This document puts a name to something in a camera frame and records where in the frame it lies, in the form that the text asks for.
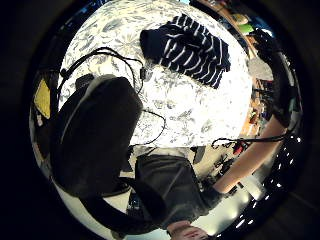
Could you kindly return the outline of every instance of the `gray shirt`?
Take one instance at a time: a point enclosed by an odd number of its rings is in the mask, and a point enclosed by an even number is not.
[[[136,174],[158,192],[167,205],[162,229],[177,221],[193,222],[199,216],[207,215],[223,196],[213,187],[200,191],[193,168],[184,157],[139,156]]]

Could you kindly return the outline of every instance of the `light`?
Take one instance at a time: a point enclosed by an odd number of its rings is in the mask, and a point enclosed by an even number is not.
[[[241,222],[239,222],[236,226],[236,228],[239,228],[246,220],[245,219],[242,219]]]
[[[230,219],[235,219],[239,216],[239,211],[236,208],[228,208],[227,213],[230,217]]]
[[[249,202],[249,196],[247,196],[247,195],[243,196],[242,202],[243,202],[243,203]]]

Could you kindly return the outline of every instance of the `ceiling light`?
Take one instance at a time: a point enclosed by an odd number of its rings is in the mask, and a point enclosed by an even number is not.
[[[243,198],[242,198],[242,202],[243,203],[247,203],[247,202],[249,202],[249,196],[248,195],[245,195],[245,196],[243,196]]]
[[[238,210],[237,209],[229,209],[229,212],[230,212],[230,214],[229,214],[229,216],[230,216],[230,219],[235,219],[236,217],[238,217],[239,215],[239,212],[238,212]]]
[[[242,219],[241,222],[238,223],[238,225],[236,226],[236,228],[239,228],[246,220]]]

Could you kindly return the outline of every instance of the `striped shirt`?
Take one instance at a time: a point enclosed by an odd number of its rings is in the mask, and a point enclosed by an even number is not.
[[[228,44],[185,14],[159,29],[143,30],[140,43],[154,63],[215,89],[223,72],[230,70]]]

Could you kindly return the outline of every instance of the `sleeve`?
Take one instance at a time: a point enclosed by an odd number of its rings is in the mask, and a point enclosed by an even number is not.
[[[147,183],[162,196],[167,215],[162,229],[173,222],[193,222],[208,214],[193,168],[184,157],[168,155],[139,156],[136,162],[136,179]]]
[[[208,209],[215,208],[226,194],[219,193],[213,187],[206,188],[201,196]]]
[[[182,14],[181,16],[176,16],[163,27],[187,35],[190,39],[189,43],[191,46],[199,46],[203,53],[213,54],[214,51],[212,50],[214,49],[214,42],[212,35],[206,27],[194,21],[187,15]]]
[[[167,36],[171,31],[166,28],[142,30],[140,33],[140,46],[143,56],[159,63],[161,57],[172,45],[172,39]]]

